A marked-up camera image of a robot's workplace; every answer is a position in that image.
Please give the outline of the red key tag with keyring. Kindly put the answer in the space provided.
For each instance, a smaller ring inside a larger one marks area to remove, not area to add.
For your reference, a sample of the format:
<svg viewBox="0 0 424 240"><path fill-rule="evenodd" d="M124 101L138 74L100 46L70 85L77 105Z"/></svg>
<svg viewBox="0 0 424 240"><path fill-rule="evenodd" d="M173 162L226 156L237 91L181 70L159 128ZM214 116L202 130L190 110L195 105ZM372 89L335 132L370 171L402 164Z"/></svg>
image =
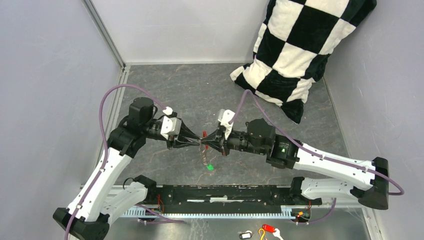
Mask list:
<svg viewBox="0 0 424 240"><path fill-rule="evenodd" d="M205 166L208 165L207 152L208 152L208 146L200 143L199 144L200 159L201 159L202 164L205 165Z"/></svg>

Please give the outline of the green key tag with key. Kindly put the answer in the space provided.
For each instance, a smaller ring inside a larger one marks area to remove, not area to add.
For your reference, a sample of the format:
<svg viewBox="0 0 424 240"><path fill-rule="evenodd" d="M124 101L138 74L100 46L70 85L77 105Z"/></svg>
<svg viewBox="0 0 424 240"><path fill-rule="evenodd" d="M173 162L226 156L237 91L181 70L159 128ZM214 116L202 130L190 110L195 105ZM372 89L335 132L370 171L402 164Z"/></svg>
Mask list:
<svg viewBox="0 0 424 240"><path fill-rule="evenodd" d="M208 164L206 165L206 168L207 168L209 171L214 171L214 170L215 170L214 166L213 166L212 164L210 164L210 163L208 163Z"/></svg>

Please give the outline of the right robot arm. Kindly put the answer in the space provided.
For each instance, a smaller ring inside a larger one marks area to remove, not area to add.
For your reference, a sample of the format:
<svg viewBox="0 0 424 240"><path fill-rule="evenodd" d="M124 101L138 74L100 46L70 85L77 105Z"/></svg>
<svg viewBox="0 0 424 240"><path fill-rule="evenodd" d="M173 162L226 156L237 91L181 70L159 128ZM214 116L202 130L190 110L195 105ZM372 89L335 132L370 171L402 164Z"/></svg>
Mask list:
<svg viewBox="0 0 424 240"><path fill-rule="evenodd" d="M276 128L263 118L247 122L246 131L219 126L201 143L224 156L231 150L264 155L266 163L275 168L309 171L326 177L323 180L294 178L288 196L295 204L307 199L346 197L368 208L389 208L389 165L385 158L358 160L321 151L277 134Z"/></svg>

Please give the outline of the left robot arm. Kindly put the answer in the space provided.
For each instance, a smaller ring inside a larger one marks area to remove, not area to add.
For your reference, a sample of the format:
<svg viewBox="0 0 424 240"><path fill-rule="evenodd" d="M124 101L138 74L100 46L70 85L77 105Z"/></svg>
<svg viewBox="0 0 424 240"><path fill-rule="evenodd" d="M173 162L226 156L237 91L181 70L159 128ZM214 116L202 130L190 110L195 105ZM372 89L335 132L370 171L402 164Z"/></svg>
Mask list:
<svg viewBox="0 0 424 240"><path fill-rule="evenodd" d="M200 136L192 132L170 109L155 118L158 108L152 99L138 97L129 106L118 127L107 139L106 147L93 173L67 207L59 207L53 219L65 230L65 238L103 240L111 225L140 202L153 203L157 183L145 176L135 177L130 185L107 200L117 178L148 139L164 141L168 149L198 146Z"/></svg>

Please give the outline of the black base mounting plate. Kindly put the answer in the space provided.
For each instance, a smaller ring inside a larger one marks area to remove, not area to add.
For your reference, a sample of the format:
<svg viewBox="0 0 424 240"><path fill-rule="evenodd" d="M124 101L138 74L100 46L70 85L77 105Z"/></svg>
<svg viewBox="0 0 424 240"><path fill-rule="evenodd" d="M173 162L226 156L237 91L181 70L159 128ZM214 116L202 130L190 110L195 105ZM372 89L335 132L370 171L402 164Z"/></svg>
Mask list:
<svg viewBox="0 0 424 240"><path fill-rule="evenodd" d="M319 206L284 185L162 185L149 189L141 205L163 207L166 214L267 214L282 206Z"/></svg>

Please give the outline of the yellow carabiner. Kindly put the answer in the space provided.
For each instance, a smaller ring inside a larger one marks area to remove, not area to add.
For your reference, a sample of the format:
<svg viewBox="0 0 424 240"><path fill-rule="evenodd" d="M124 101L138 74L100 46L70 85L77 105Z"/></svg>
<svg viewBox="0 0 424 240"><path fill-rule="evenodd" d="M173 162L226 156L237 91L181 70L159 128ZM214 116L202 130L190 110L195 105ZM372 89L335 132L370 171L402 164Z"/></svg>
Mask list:
<svg viewBox="0 0 424 240"><path fill-rule="evenodd" d="M260 240L267 240L266 238L266 231L263 228L260 228L258 230L258 235Z"/></svg>

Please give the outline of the red key tag bottom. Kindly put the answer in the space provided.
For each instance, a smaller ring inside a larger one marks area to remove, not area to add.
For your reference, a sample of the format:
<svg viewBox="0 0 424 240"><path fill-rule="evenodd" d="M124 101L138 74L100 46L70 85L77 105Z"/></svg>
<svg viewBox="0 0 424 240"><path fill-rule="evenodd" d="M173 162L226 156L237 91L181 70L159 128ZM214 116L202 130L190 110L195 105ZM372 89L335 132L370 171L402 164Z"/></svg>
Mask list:
<svg viewBox="0 0 424 240"><path fill-rule="evenodd" d="M261 226L261 228L262 228L264 231L269 232L269 233L274 233L274 232L276 231L276 228L275 228L275 227L273 227L273 226L271 226L271 225L268 225L268 224L263 224L263 225Z"/></svg>

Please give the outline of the black white checkered blanket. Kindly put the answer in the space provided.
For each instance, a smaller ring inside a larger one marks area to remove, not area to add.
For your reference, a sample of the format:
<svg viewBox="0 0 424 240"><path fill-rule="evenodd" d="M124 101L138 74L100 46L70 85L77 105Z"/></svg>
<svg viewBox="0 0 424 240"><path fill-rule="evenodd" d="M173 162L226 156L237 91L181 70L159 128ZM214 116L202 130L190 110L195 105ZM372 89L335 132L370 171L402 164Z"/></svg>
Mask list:
<svg viewBox="0 0 424 240"><path fill-rule="evenodd" d="M376 6L375 0L269 1L252 62L235 69L231 80L299 124L334 49Z"/></svg>

